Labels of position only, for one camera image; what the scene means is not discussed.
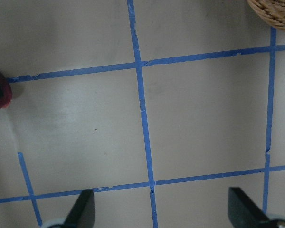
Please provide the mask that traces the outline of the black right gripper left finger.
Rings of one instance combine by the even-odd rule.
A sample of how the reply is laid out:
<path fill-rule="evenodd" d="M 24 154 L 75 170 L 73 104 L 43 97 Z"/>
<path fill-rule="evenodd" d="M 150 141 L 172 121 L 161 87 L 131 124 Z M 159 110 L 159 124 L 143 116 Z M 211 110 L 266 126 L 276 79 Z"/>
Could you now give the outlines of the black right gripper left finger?
<path fill-rule="evenodd" d="M 67 228 L 92 228 L 95 223 L 93 190 L 83 190 L 64 221 Z"/>

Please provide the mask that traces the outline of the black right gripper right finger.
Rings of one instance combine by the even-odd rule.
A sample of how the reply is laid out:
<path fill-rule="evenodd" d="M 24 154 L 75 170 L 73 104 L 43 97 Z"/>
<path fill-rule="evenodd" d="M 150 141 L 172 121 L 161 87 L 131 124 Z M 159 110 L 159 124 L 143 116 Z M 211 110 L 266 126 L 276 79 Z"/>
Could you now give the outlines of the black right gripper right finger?
<path fill-rule="evenodd" d="M 234 228 L 270 228 L 271 220 L 239 187 L 228 189 L 228 219 Z"/>

